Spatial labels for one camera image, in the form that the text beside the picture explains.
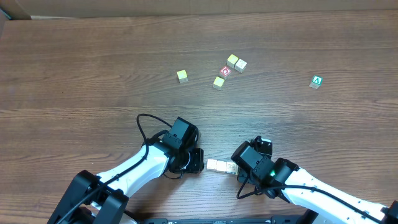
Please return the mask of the white patterned block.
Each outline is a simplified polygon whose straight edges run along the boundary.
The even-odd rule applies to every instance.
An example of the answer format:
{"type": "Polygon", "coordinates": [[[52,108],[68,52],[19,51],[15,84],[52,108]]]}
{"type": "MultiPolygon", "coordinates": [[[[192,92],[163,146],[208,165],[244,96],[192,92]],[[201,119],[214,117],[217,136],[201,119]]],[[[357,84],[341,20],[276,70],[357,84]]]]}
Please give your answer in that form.
{"type": "Polygon", "coordinates": [[[234,162],[226,163],[226,173],[237,175],[239,172],[239,167],[234,162]]]}

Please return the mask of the red M block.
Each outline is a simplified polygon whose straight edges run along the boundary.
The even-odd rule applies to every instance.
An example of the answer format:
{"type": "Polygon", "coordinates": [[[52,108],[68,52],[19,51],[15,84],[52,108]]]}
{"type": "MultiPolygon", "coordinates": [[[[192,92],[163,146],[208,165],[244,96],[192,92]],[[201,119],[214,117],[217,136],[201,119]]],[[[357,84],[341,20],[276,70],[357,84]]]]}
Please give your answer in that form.
{"type": "Polygon", "coordinates": [[[215,159],[208,159],[206,163],[206,169],[216,171],[217,169],[217,160],[215,159]]]}

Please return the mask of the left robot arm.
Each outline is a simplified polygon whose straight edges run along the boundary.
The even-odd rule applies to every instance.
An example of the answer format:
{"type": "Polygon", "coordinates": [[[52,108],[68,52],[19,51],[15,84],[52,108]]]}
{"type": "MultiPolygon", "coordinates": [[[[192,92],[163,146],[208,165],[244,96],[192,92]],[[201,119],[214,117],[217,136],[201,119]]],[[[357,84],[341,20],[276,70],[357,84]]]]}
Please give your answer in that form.
{"type": "Polygon", "coordinates": [[[122,164],[99,174],[74,176],[49,223],[134,223],[129,199],[146,183],[171,173],[171,179],[203,170],[198,128],[178,117],[168,130],[144,137],[141,149],[122,164]]]}

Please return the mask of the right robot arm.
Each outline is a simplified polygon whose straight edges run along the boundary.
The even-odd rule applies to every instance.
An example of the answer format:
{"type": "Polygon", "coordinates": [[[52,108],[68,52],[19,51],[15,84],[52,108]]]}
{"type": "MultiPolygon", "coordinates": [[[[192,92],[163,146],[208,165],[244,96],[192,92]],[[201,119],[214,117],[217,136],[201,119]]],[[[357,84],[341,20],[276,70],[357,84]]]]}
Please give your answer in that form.
{"type": "Polygon", "coordinates": [[[332,223],[397,223],[397,201],[390,206],[368,202],[338,190],[311,175],[290,160],[272,157],[272,142],[257,136],[243,142],[231,160],[246,173],[242,184],[251,181],[254,190],[237,193],[238,199],[252,195],[279,197],[306,208],[332,223]]]}

